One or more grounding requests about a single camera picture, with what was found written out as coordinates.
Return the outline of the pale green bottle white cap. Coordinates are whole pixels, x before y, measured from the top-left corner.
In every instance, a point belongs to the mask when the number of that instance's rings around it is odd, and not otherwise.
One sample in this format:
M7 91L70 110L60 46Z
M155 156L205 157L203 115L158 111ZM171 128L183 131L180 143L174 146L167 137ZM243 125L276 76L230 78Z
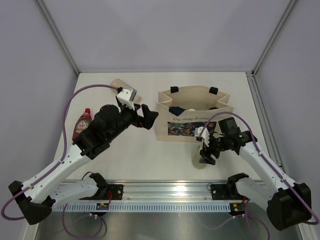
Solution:
M207 166L206 163L201 163L201 159L202 159L202 156L200 155L201 149L202 149L202 145L199 145L195 149L193 156L192 156L192 165L194 168L196 168L198 170L202 170Z

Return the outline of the cream canvas tote bag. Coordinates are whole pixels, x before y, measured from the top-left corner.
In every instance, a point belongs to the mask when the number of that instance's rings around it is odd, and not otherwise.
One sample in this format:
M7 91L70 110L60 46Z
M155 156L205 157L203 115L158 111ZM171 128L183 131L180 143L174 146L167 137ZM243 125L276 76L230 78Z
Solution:
M203 127L206 122L209 122L207 128L212 133L217 121L229 115L210 118L217 113L234 111L234 107L229 104L230 97L229 93L220 91L217 87L201 85L172 86L169 90L158 92L157 140L195 143L195 129Z

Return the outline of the beige pump bottle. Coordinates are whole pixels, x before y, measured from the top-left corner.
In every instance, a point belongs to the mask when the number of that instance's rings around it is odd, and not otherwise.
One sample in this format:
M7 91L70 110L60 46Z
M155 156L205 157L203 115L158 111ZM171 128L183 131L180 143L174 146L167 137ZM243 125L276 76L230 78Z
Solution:
M127 84L126 82L124 82L123 80L121 80L121 79L119 79L119 78L116 78L116 79L114 79L111 83L110 83L110 85L112 86L112 87L116 87L116 88L126 88L126 89L133 89L134 90L134 88L132 87L132 86L130 86L129 84ZM133 97L133 102L135 103L135 104L139 104L140 102L141 102L141 100L142 100L142 97L141 96L139 96L138 95L138 91L136 91L136 93L135 93L135 95L134 95L134 97Z

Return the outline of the magenta dish soap bottle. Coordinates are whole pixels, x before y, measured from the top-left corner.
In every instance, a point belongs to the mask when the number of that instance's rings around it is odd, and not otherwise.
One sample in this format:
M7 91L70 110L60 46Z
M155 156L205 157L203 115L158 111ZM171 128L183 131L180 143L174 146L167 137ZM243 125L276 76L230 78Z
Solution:
M82 131L87 129L91 122L92 122L91 109L86 108L84 110L84 113L79 117L79 119L75 124L73 135L72 135L72 141L74 141Z

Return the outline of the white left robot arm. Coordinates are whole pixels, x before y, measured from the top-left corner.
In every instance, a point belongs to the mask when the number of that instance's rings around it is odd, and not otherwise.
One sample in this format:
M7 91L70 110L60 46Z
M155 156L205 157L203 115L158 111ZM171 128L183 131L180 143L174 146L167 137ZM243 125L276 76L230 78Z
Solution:
M60 186L60 183L108 149L128 127L150 130L158 115L145 104L134 104L133 108L104 105L88 127L74 139L62 159L55 160L29 180L15 180L9 185L23 219L29 225L35 225L47 218L53 209L70 202L83 198L103 199L109 184L99 173L92 173L69 186Z

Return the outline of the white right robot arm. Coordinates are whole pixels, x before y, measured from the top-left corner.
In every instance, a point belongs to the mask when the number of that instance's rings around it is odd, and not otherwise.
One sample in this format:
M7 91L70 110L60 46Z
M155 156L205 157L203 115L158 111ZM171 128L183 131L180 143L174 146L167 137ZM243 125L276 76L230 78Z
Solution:
M212 184L212 197L220 195L253 201L265 210L269 221L279 231L309 223L312 218L310 188L281 170L264 153L252 131L241 131L233 117L220 120L218 124L220 137L214 137L204 126L194 131L196 140L202 143L200 163L215 165L222 152L233 151L253 168L264 184L256 183L246 173L237 173L228 177L222 189Z

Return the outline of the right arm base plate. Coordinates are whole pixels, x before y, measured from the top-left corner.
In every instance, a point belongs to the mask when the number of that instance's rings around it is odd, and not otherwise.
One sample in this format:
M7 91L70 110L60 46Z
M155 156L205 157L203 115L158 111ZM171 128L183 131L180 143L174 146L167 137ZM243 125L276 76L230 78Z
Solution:
M213 200L246 200L247 197L238 193L235 186L228 183L211 183L209 185Z

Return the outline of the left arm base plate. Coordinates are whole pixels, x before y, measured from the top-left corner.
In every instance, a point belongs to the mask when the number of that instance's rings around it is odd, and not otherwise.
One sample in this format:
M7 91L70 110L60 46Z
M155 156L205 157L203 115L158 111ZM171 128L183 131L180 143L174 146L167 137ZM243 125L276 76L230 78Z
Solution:
M80 198L80 200L109 200L109 196L111 196L111 200L120 201L123 199L123 193L124 193L123 184L109 184L107 191L104 195L83 197L83 198Z

